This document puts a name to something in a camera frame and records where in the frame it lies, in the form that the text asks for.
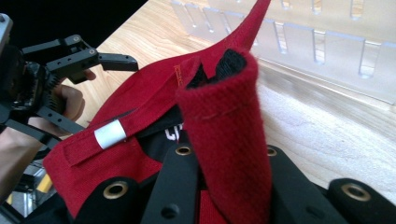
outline human hand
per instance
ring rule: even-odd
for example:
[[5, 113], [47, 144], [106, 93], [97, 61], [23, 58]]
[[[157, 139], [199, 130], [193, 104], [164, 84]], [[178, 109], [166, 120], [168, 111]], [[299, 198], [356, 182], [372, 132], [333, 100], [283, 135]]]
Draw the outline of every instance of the human hand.
[[[96, 78], [95, 73], [92, 72], [91, 70], [86, 70], [85, 75], [87, 76], [88, 80], [94, 80]], [[60, 98], [65, 100], [65, 111], [63, 112], [63, 115], [68, 119], [76, 121], [81, 116], [85, 106], [85, 101], [83, 99], [82, 92], [75, 88], [65, 85], [58, 85], [54, 89], [54, 92]], [[30, 118], [29, 124], [37, 127], [38, 129], [41, 129], [43, 131], [46, 131], [48, 133], [54, 134], [59, 137], [69, 134], [65, 130], [52, 124], [46, 119]], [[9, 136], [12, 136], [14, 143], [19, 147], [41, 146], [41, 143], [39, 143], [37, 140], [35, 140], [33, 137], [27, 134], [20, 133], [16, 130], [9, 128], [5, 129], [5, 132], [7, 132]]]

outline wood grain surface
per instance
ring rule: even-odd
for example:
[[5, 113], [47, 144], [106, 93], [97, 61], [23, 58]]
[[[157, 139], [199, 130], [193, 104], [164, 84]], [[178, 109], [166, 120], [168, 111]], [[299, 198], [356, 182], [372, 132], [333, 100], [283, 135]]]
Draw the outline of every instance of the wood grain surface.
[[[202, 4], [203, 0], [192, 2]], [[131, 55], [143, 67], [210, 45], [186, 34], [168, 1], [149, 0], [98, 50]], [[260, 65], [257, 90], [267, 143], [282, 148], [322, 187], [335, 178], [355, 178], [396, 203], [395, 106], [275, 64], [260, 61]], [[96, 80], [75, 86], [86, 100], [78, 121], [84, 126], [132, 74], [103, 71], [101, 66], [92, 71]]]

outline metal eyelet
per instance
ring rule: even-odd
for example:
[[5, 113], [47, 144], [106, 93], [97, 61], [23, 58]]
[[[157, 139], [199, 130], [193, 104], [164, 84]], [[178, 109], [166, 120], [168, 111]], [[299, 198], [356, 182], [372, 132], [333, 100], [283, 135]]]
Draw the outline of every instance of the metal eyelet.
[[368, 202], [371, 200], [371, 195], [367, 190], [362, 188], [359, 185], [356, 184], [345, 184], [341, 187], [341, 190], [350, 198], [353, 198], [355, 200], [361, 201], [361, 202]]
[[268, 153], [268, 156], [271, 156], [271, 157], [276, 156], [276, 154], [277, 154], [276, 150], [271, 147], [268, 147], [267, 153]]
[[125, 181], [116, 181], [105, 188], [103, 196], [109, 200], [118, 199], [128, 191]]
[[192, 153], [192, 149], [190, 147], [178, 147], [176, 149], [176, 154], [179, 156], [187, 156]]

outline finger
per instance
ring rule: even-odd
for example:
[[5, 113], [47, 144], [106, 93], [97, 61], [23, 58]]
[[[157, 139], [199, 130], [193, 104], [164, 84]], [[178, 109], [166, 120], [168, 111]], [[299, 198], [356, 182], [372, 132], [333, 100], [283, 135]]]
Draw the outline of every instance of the finger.
[[82, 92], [65, 85], [61, 85], [55, 92], [66, 100], [64, 116], [69, 119], [77, 118], [83, 104]]
[[82, 99], [81, 105], [79, 106], [79, 111], [73, 118], [71, 118], [71, 120], [73, 120], [73, 121], [78, 120], [81, 117], [82, 112], [84, 112], [84, 107], [85, 107], [85, 100]]
[[87, 69], [84, 71], [85, 76], [87, 77], [88, 80], [94, 80], [96, 79], [96, 74], [91, 71], [90, 69]]

